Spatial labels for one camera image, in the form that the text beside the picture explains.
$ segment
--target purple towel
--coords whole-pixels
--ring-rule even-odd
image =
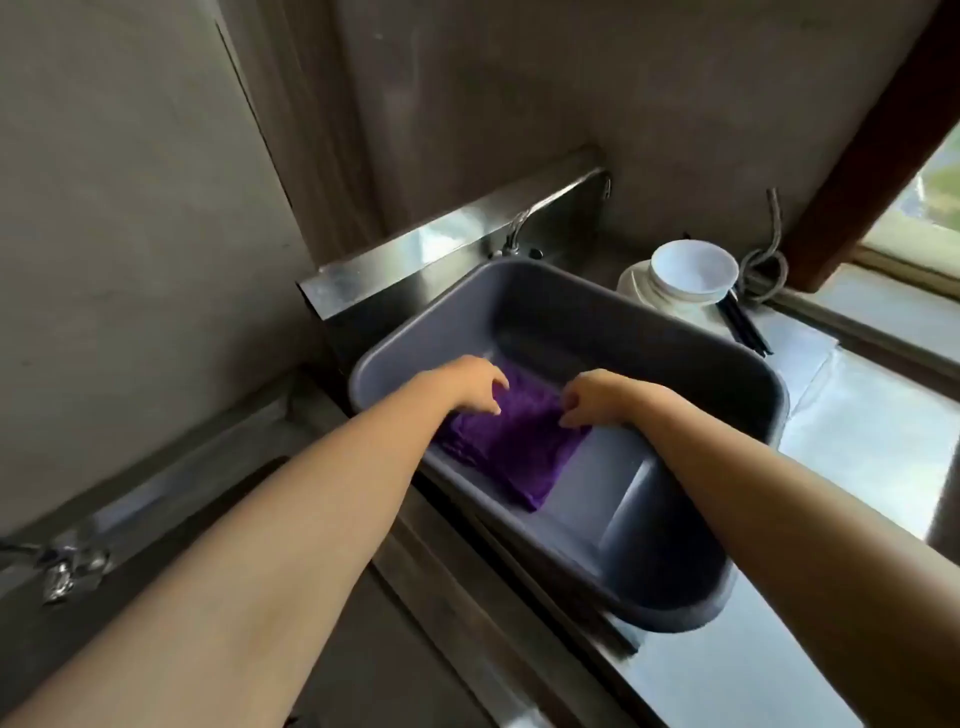
[[[454,415],[434,441],[536,511],[590,428],[560,427],[564,411],[556,393],[514,365],[500,369],[510,382],[509,390],[497,386],[493,393],[500,414]]]

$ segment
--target black chopsticks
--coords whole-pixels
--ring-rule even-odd
[[[767,340],[763,338],[763,334],[756,329],[754,322],[740,307],[736,294],[732,291],[728,292],[723,300],[717,303],[717,308],[727,323],[727,328],[730,329],[733,338],[738,343],[743,344],[748,349],[753,349],[760,356],[766,356],[774,352]]]

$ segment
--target metal edge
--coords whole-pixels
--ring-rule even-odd
[[[503,230],[579,184],[608,174],[587,146],[538,172],[406,231],[356,257],[329,263],[298,284],[322,320],[342,313],[460,248]]]

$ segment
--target rope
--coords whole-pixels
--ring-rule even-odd
[[[783,238],[783,215],[780,211],[780,194],[776,187],[767,190],[767,205],[770,207],[770,220],[773,225],[773,236],[770,245],[766,248],[757,248],[743,256],[740,261],[740,275],[736,280],[736,290],[741,297],[754,303],[763,303],[776,296],[786,285],[786,277],[790,272],[786,256],[780,252],[780,241]],[[777,262],[777,277],[770,281],[762,276],[757,268],[764,263],[775,260]],[[748,287],[747,277],[750,278],[752,288]]]

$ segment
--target wooden beam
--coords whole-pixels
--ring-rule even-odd
[[[783,241],[788,284],[816,291],[960,122],[960,2],[944,0]]]

